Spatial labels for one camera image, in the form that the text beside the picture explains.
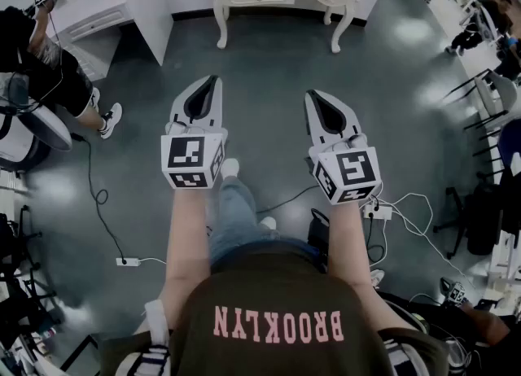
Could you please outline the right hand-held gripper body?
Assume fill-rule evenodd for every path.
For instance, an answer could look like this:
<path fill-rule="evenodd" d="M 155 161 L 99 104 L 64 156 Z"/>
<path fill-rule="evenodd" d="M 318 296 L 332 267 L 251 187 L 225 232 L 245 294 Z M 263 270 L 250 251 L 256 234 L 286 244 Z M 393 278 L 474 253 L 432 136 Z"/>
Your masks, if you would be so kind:
<path fill-rule="evenodd" d="M 307 164 L 309 172 L 332 205 L 361 203 L 382 189 L 379 162 L 367 136 L 354 128 L 326 135 L 312 135 Z"/>

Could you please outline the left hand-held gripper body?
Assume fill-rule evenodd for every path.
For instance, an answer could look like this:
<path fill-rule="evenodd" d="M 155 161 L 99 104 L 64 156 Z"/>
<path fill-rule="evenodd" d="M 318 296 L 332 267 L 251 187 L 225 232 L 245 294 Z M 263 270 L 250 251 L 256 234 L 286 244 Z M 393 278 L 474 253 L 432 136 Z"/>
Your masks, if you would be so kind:
<path fill-rule="evenodd" d="M 170 186 L 211 189 L 225 158 L 228 131 L 220 116 L 199 120 L 175 116 L 161 136 L 161 170 Z"/>

